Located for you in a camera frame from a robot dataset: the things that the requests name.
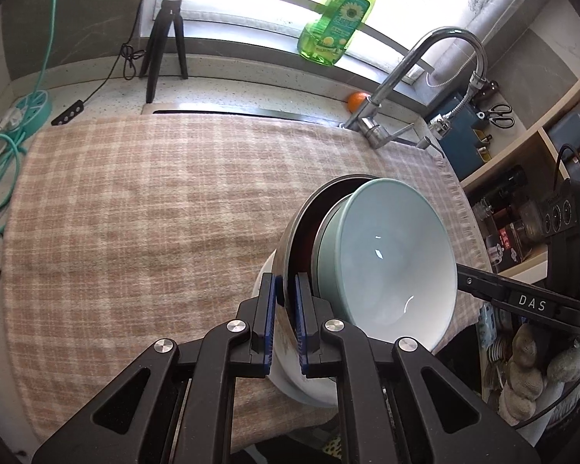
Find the window sill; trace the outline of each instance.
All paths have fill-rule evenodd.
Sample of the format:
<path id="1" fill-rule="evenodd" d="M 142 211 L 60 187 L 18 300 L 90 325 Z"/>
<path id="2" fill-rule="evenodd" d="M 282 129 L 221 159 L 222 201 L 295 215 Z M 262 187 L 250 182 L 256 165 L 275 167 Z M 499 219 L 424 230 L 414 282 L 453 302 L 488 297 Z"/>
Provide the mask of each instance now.
<path id="1" fill-rule="evenodd" d="M 142 24 L 142 37 L 148 38 L 153 23 Z M 326 67 L 303 59 L 296 51 L 297 39 L 279 33 L 220 22 L 185 21 L 187 54 L 216 55 L 259 61 L 283 66 L 345 83 L 357 90 L 373 92 L 387 74 L 363 61 L 345 55 L 334 67 Z M 169 37 L 174 37 L 171 28 Z M 176 53 L 170 39 L 166 53 Z M 422 77 L 415 85 L 422 83 Z M 400 83 L 388 99 L 421 116 L 427 115 L 438 92 L 426 92 Z"/>

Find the green dish soap bottle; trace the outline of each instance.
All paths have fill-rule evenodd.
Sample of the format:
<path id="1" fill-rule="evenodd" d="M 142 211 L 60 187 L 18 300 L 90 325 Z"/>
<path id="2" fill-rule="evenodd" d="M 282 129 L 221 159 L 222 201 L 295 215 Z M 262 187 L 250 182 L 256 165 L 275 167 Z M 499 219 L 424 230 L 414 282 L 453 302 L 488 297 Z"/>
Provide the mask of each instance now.
<path id="1" fill-rule="evenodd" d="M 323 0 L 317 21 L 300 34 L 298 50 L 305 59 L 333 66 L 346 52 L 354 32 L 365 22 L 376 0 Z"/>

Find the light blue bowl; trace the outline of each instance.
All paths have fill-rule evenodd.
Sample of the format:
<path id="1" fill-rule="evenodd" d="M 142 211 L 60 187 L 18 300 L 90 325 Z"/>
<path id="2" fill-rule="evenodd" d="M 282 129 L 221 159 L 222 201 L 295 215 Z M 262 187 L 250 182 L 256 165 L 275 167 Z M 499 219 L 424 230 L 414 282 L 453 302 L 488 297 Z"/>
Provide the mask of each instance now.
<path id="1" fill-rule="evenodd" d="M 332 216 L 315 246 L 317 293 L 367 336 L 411 336 L 433 350 L 447 331 L 457 269 L 440 218 L 412 187 L 376 179 Z"/>

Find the tripod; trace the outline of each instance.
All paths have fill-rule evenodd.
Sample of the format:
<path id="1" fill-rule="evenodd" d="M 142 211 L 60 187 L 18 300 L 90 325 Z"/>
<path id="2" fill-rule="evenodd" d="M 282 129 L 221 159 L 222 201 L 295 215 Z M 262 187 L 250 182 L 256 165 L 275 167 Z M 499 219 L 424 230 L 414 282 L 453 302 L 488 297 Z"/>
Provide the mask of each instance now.
<path id="1" fill-rule="evenodd" d="M 183 18 L 181 17 L 181 1 L 163 0 L 161 2 L 161 10 L 157 14 L 155 24 L 153 24 L 153 30 L 150 33 L 150 39 L 148 39 L 148 45 L 146 46 L 146 52 L 142 62 L 142 69 L 140 70 L 140 78 L 142 78 L 150 67 L 148 85 L 146 87 L 147 103 L 152 103 L 155 100 L 159 70 L 161 69 L 161 61 L 163 59 L 163 53 L 165 52 L 165 43 L 167 42 L 167 33 L 172 23 L 174 23 L 176 51 L 181 65 L 181 76 L 184 80 L 189 78 L 187 58 L 185 56 L 185 35 L 183 33 Z"/>

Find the plaid towel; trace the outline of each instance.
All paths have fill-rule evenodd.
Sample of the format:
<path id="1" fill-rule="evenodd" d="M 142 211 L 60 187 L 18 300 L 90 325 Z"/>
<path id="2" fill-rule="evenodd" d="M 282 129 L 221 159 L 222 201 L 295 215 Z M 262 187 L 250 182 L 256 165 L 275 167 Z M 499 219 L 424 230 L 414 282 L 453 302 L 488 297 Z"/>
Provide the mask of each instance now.
<path id="1" fill-rule="evenodd" d="M 204 336 L 235 316 L 295 211 L 363 172 L 421 192 L 456 259 L 489 270 L 449 164 L 363 136 L 242 116 L 151 115 L 40 132 L 15 191 L 2 289 L 14 377 L 42 440 L 158 338 Z M 443 343 L 477 321 L 458 294 Z M 267 379 L 239 380 L 234 449 L 328 420 Z"/>

